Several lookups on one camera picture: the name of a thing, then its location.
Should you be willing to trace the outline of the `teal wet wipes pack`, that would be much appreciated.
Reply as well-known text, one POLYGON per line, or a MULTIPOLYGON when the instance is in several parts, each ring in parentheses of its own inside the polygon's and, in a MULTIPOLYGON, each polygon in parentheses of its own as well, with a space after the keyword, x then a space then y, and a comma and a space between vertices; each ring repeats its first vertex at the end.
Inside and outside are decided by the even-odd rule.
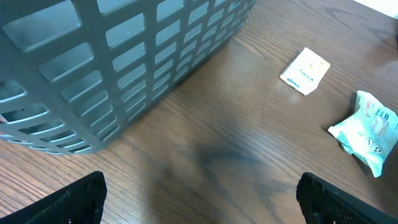
POLYGON ((359 90, 354 113, 330 126, 328 132, 348 154, 365 163, 374 177, 380 177, 383 163, 397 142, 397 115, 372 94, 359 90))

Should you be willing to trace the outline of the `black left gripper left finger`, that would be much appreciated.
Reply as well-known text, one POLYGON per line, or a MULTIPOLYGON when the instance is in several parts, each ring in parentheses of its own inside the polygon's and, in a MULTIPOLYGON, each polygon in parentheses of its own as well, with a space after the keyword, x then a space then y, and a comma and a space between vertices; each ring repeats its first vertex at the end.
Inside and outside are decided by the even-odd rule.
POLYGON ((1 224, 100 224, 106 195, 104 175, 95 171, 1 218, 1 224))

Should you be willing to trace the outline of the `small orange tissue pack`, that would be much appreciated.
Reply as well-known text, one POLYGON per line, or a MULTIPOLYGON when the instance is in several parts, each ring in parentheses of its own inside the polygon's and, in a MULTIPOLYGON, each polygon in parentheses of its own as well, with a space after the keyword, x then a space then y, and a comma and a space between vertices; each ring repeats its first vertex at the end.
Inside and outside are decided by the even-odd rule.
POLYGON ((330 63, 305 47, 281 73, 280 79, 307 96, 318 88, 329 68, 330 63))

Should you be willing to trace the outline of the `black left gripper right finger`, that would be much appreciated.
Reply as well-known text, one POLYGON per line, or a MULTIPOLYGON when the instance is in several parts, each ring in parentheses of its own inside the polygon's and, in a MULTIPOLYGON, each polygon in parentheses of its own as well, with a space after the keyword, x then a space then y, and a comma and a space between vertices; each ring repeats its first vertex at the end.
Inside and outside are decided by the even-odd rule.
POLYGON ((310 172, 302 174, 296 199, 306 223, 397 224, 396 218, 310 172))

